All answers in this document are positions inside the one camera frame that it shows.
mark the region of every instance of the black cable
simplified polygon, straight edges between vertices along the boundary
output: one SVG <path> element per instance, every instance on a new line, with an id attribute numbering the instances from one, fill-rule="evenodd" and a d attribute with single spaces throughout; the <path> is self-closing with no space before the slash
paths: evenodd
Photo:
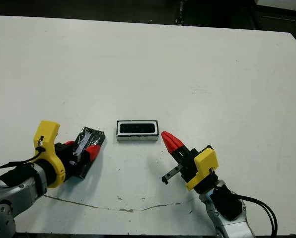
<path id="1" fill-rule="evenodd" d="M 45 149 L 43 147 L 41 147 L 41 146 L 38 146 L 35 149 L 38 151 L 38 153 L 35 156 L 33 156 L 32 158 L 30 158 L 28 160 L 24 160 L 24 161 L 12 161 L 12 162 L 9 162 L 7 164 L 1 165 L 0 169 L 11 168 L 11 167 L 15 167 L 15 166 L 18 166 L 18 165 L 23 165 L 25 163 L 28 163 L 28 162 L 38 158 L 42 154 L 42 152 L 45 151 Z"/>
<path id="2" fill-rule="evenodd" d="M 236 198 L 238 198 L 238 199 L 242 199 L 242 200 L 245 200 L 245 201 L 249 201 L 249 202 L 256 203 L 256 204 L 260 205 L 261 207 L 265 207 L 265 208 L 271 213 L 271 215 L 272 215 L 272 217 L 273 217 L 273 220 L 274 220 L 274 225 L 275 225 L 275 227 L 274 227 L 274 229 L 273 229 L 273 231 L 272 231 L 272 235 L 271 235 L 271 236 L 272 236 L 273 238 L 276 237 L 276 235 L 277 235 L 277 231 L 278 231 L 277 218 L 276 218 L 276 216 L 275 216 L 273 210 L 272 210 L 269 206 L 267 206 L 264 202 L 262 202 L 262 201 L 260 201 L 260 200 L 258 200 L 258 199 L 252 198 L 252 197 L 242 196 L 242 195 L 238 195 L 238 194 L 232 194 L 232 196 L 234 196 L 234 197 L 236 197 Z"/>
<path id="3" fill-rule="evenodd" d="M 213 181 L 213 186 L 214 186 L 214 188 L 216 190 L 220 189 L 220 187 L 218 187 L 214 181 Z M 271 222 L 271 226 L 272 226 L 271 237 L 275 238 L 277 236 L 277 231 L 278 231 L 277 218 L 276 218 L 273 210 L 269 206 L 267 206 L 264 202 L 262 202 L 262 201 L 260 201 L 258 199 L 252 198 L 252 197 L 242 196 L 242 195 L 238 195 L 238 194 L 235 194 L 235 193 L 229 193 L 228 195 L 233 196 L 236 199 L 241 199 L 241 200 L 253 202 L 253 203 L 256 203 L 257 205 L 261 206 L 265 210 L 265 212 L 267 213 L 268 218 L 269 218 L 269 220 Z"/>

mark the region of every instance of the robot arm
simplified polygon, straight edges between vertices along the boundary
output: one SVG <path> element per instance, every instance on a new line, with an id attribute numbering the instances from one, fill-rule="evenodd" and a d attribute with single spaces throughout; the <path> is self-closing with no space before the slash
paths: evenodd
<path id="1" fill-rule="evenodd" d="M 84 127 L 75 141 L 54 144 L 59 124 L 42 121 L 34 137 L 37 154 L 1 168 L 15 169 L 0 176 L 0 238 L 16 238 L 14 218 L 71 176 L 85 178 L 105 139 L 102 131 Z"/>
<path id="2" fill-rule="evenodd" d="M 267 212 L 272 224 L 272 237 L 277 234 L 277 219 L 273 211 L 263 202 L 231 192 L 224 181 L 218 180 L 215 169 L 219 166 L 216 153 L 208 145 L 201 152 L 191 151 L 175 136 L 164 131 L 161 133 L 165 146 L 178 166 L 162 177 L 168 180 L 178 172 L 187 182 L 188 190 L 194 189 L 206 205 L 207 213 L 213 222 L 218 238 L 254 238 L 255 234 L 248 225 L 246 207 L 243 200 L 255 202 Z"/>

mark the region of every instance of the yellow gripper mount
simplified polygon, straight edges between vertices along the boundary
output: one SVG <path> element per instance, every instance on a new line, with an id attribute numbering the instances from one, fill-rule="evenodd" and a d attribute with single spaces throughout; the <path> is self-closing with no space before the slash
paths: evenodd
<path id="1" fill-rule="evenodd" d="M 54 188 L 59 186 L 64 182 L 65 179 L 65 168 L 61 160 L 57 157 L 54 148 L 54 140 L 58 134 L 58 130 L 60 128 L 60 124 L 52 121 L 43 120 L 40 122 L 40 125 L 35 133 L 33 138 L 34 148 L 41 146 L 45 149 L 44 152 L 41 153 L 38 159 L 47 160 L 54 168 L 56 173 L 56 180 L 54 183 L 50 184 L 49 188 Z"/>
<path id="2" fill-rule="evenodd" d="M 199 155 L 197 155 L 194 158 L 194 163 L 196 164 L 198 172 L 186 184 L 186 187 L 189 191 L 219 166 L 216 152 L 210 147 L 205 148 Z"/>

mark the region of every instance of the dark floor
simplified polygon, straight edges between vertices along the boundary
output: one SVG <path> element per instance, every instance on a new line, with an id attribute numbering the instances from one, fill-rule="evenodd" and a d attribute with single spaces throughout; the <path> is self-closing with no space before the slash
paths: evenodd
<path id="1" fill-rule="evenodd" d="M 290 32 L 296 12 L 256 6 L 254 0 L 0 0 L 0 15 Z"/>

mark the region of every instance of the table surface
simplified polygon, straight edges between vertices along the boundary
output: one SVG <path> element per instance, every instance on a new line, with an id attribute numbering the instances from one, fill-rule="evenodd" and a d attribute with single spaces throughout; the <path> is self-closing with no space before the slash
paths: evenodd
<path id="1" fill-rule="evenodd" d="M 121 119 L 156 119 L 188 148 L 211 144 L 219 178 L 296 234 L 296 40 L 289 33 L 0 16 L 0 165 L 33 155 L 40 120 L 57 141 L 107 140 L 84 181 L 49 189 L 19 232 L 213 235 L 205 206 L 157 142 L 116 141 Z M 246 203 L 257 235 L 270 223 Z"/>

